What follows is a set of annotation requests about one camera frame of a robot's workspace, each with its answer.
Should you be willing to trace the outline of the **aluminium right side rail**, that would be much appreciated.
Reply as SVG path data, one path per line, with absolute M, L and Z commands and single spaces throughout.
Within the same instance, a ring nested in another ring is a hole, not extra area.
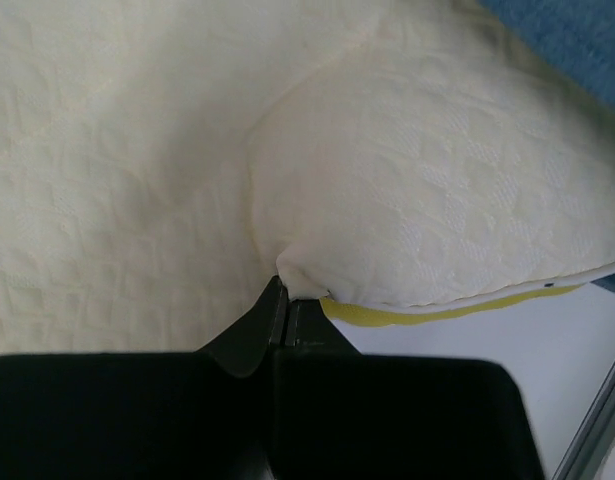
M 594 479 L 615 440 L 615 360 L 566 450 L 555 480 Z

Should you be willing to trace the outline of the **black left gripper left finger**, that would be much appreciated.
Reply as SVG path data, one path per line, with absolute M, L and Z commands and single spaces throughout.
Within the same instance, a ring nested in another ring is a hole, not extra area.
M 0 479 L 266 479 L 257 372 L 287 311 L 272 279 L 193 352 L 0 355 Z

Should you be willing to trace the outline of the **blue pillowcase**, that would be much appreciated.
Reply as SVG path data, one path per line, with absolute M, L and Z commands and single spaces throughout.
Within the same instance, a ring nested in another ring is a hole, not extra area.
M 543 60 L 615 109 L 615 0 L 481 3 Z

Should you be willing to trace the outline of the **cream quilted pillow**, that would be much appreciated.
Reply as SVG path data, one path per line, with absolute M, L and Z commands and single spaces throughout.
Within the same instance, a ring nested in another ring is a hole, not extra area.
M 480 2 L 0 1 L 0 354 L 614 272 L 615 113 Z

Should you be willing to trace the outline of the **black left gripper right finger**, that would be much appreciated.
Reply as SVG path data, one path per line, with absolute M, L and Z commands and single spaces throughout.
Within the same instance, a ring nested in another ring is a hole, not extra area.
M 479 359 L 359 352 L 316 301 L 274 352 L 269 461 L 279 479 L 540 479 L 521 392 Z

